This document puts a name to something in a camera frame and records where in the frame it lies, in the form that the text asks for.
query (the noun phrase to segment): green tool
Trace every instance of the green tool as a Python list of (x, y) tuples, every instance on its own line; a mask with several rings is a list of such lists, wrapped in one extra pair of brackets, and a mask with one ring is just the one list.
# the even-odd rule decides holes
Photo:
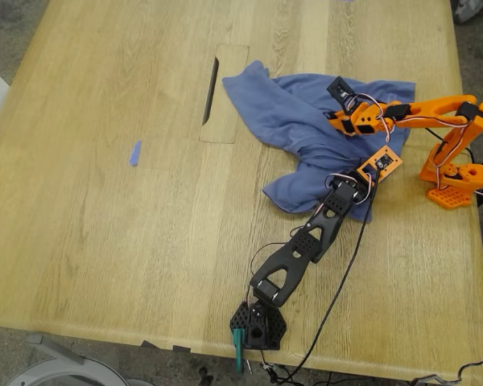
[(233, 330), (233, 343), (236, 349), (236, 372), (243, 372), (243, 343), (245, 342), (245, 329), (235, 328)]

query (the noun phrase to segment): blue towel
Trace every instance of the blue towel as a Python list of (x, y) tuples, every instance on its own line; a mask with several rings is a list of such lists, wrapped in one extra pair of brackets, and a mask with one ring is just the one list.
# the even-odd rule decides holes
[[(240, 75), (222, 79), (250, 132), (261, 142), (299, 158), (296, 172), (263, 188), (275, 205), (289, 213), (311, 211), (327, 194), (324, 180), (329, 174), (359, 167), (383, 145), (400, 155), (409, 134), (408, 129), (395, 129), (386, 144), (383, 132), (348, 137), (335, 130), (324, 115), (341, 109), (326, 89), (335, 78), (297, 74), (271, 79), (268, 69), (256, 60)], [(414, 99), (414, 83), (345, 81), (355, 92), (370, 94), (380, 101), (407, 103)], [(367, 207), (368, 203), (354, 205), (349, 216), (363, 220)]]

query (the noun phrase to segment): wooden table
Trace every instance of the wooden table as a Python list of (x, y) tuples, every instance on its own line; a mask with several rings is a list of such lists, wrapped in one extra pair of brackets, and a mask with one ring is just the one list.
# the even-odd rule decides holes
[[(0, 114), (0, 326), (234, 355), (250, 257), (305, 217), (261, 192), (296, 160), (250, 134), (219, 81), (202, 126), (215, 56), (218, 79), (261, 60), (272, 76), (411, 80), (417, 100), (462, 91), (445, 1), (53, 0)], [(483, 359), (477, 209), (424, 197), (433, 141), (412, 133), (382, 184), (307, 367), (453, 379)], [(303, 357), (359, 227), (308, 268), (268, 360)], [(483, 383), (483, 367), (465, 375)]]

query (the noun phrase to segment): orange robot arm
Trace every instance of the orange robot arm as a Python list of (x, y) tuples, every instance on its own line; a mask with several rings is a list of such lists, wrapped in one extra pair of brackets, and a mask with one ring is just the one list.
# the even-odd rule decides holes
[(390, 132), (398, 128), (452, 127), (444, 140), (433, 146), (420, 172), (424, 181), (436, 183), (427, 197), (454, 208), (470, 205), (475, 190), (483, 187), (483, 164), (456, 166), (452, 160), (483, 132), (483, 103), (471, 95), (446, 96), (432, 101), (402, 104), (382, 103), (366, 94), (356, 94), (341, 78), (328, 87), (342, 110), (328, 115), (329, 123), (353, 135)]

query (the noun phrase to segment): gray floor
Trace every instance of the gray floor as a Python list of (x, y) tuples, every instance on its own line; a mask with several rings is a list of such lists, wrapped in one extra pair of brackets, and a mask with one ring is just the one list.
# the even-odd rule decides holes
[[(0, 76), (10, 84), (25, 50), (43, 14), (47, 0), (0, 0)], [(474, 20), (456, 27), (464, 91), (483, 101), (483, 12)], [(473, 143), (478, 161), (483, 159), (483, 135)], [(480, 208), (483, 236), (483, 206)], [(23, 343), (25, 333), (0, 328), (0, 385), (14, 374), (38, 362), (43, 355)], [(198, 384), (198, 371), (206, 366), (215, 377), (214, 384), (268, 384), (268, 376), (258, 363), (252, 363), (254, 375), (236, 376), (231, 359), (193, 355), (157, 349), (99, 343), (83, 339), (54, 337), (76, 353), (100, 359), (117, 368), (124, 376), (140, 378), (156, 385)], [(304, 370), (295, 380), (311, 385), (326, 380), (327, 372)], [(332, 380), (346, 376), (333, 374)], [(400, 384), (393, 380), (354, 380), (356, 385)]]

